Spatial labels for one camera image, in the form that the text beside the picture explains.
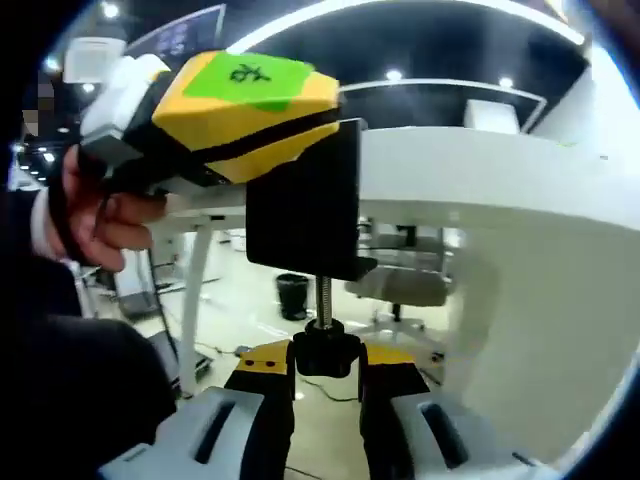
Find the floor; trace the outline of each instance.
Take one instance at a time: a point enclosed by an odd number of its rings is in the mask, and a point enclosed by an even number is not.
[[[287,338],[301,331],[305,321],[290,322],[279,314],[274,278],[280,270],[254,265],[245,254],[226,245],[222,248],[224,268],[222,278],[203,285],[198,316],[197,349],[214,358],[210,373],[200,382],[202,389],[223,386],[235,368],[233,355],[218,354],[213,347],[233,351],[239,345],[255,346]],[[333,316],[347,330],[370,324],[374,311],[388,310],[386,305],[368,299],[358,299],[346,292],[340,281],[333,282]],[[183,292],[162,295],[172,334],[179,337]],[[310,294],[310,315],[313,315],[313,294]],[[448,328],[449,305],[438,308],[405,307],[403,315],[421,319],[426,334],[443,341]],[[119,318],[117,306],[100,302],[102,316]],[[162,330],[158,318],[138,321],[135,327],[145,336]],[[368,341],[391,342],[391,332],[363,337]],[[432,367],[431,351],[409,337],[399,335],[398,344],[410,351],[419,366]],[[357,395],[357,368],[345,379],[314,378],[337,398]],[[367,461],[358,431],[360,407],[357,401],[334,402],[317,387],[297,382],[294,403],[296,430],[292,438],[288,465],[325,480],[359,480],[369,478]],[[287,470],[286,479],[309,478]]]

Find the ceiling light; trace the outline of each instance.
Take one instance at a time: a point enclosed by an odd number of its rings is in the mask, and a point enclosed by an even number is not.
[[[284,15],[277,18],[262,27],[254,30],[253,32],[245,35],[240,40],[235,42],[229,48],[229,53],[243,53],[252,47],[255,47],[260,42],[263,42],[267,38],[270,38],[278,33],[287,30],[295,25],[299,25],[307,20],[326,15],[328,13],[336,12],[349,7],[357,7],[358,5],[365,5],[368,3],[377,3],[384,0],[325,0],[324,2],[314,3],[308,7],[301,8],[295,12]],[[472,3],[475,5],[481,5],[488,8],[495,8],[502,10],[503,12],[515,15],[521,18],[525,18],[531,22],[537,23],[543,27],[553,30],[559,35],[562,35],[567,40],[575,43],[576,45],[582,45],[584,43],[584,36],[570,28],[568,25],[562,23],[555,18],[552,18],[539,10],[535,10],[531,7],[527,7],[511,0],[455,0],[458,2]]]
[[[389,70],[387,72],[387,79],[392,82],[397,82],[402,79],[402,72],[400,72],[400,70]]]
[[[513,79],[509,77],[502,77],[500,79],[500,86],[504,88],[513,88]]]
[[[120,14],[120,9],[115,3],[102,2],[102,13],[107,18],[116,18]]]
[[[53,57],[47,57],[44,60],[44,68],[49,72],[59,72],[60,62]]]

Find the gray chair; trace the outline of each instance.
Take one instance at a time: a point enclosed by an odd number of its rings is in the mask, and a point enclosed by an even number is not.
[[[378,260],[378,267],[358,282],[348,282],[348,292],[360,298],[372,298],[390,304],[390,318],[383,320],[378,312],[372,324],[351,332],[366,335],[391,331],[407,335],[428,345],[442,355],[441,342],[429,338],[422,320],[402,317],[402,306],[438,307],[445,304],[451,291],[451,278],[447,274],[448,259],[444,230],[438,229],[433,237],[418,237],[415,226],[396,226],[396,233],[377,234],[371,226],[370,241],[365,249]]]

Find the hand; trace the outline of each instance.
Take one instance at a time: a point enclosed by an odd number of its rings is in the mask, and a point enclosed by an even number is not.
[[[67,151],[63,162],[62,184],[68,202],[71,233],[90,262],[112,272],[121,271],[124,268],[121,249],[144,250],[151,247],[151,233],[143,224],[164,216],[165,200],[128,193],[114,194],[96,228],[96,215],[104,192],[100,191],[96,180],[81,176],[77,146]],[[56,256],[64,258],[66,251],[48,209],[45,232]]]

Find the finger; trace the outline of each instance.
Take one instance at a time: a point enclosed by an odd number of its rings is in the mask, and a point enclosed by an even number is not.
[[[94,238],[81,245],[82,251],[89,261],[100,265],[110,272],[120,272],[124,269],[124,256],[119,249],[105,244],[99,238]]]
[[[109,200],[107,217],[122,223],[139,225],[164,217],[165,198],[140,197],[130,193],[118,193]]]
[[[104,243],[94,235],[94,219],[90,215],[81,217],[74,226],[78,244],[87,260],[94,265],[100,265],[111,272],[124,269],[124,257],[119,249]]]
[[[110,247],[129,250],[151,248],[151,233],[140,225],[127,225],[116,222],[98,224],[96,236]]]

